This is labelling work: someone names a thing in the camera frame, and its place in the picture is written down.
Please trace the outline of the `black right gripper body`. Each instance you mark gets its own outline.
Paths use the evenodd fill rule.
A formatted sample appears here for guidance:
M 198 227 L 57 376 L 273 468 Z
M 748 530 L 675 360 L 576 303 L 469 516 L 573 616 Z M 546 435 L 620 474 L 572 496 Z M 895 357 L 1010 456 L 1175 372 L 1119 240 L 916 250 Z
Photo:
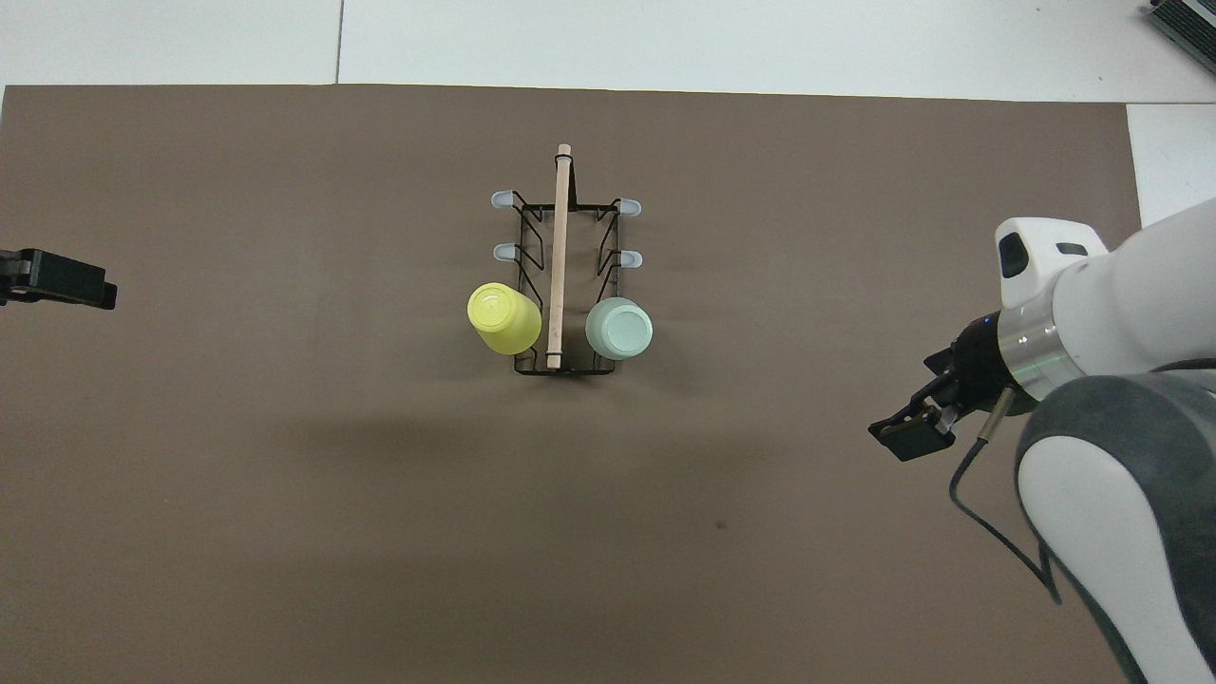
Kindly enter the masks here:
M 1000 314 L 978 316 L 951 343 L 957 389 L 952 407 L 959 417 L 976 410 L 990 413 L 1007 387 L 1015 389 L 1008 416 L 1021 415 L 1021 388 L 1013 380 L 998 344 Z

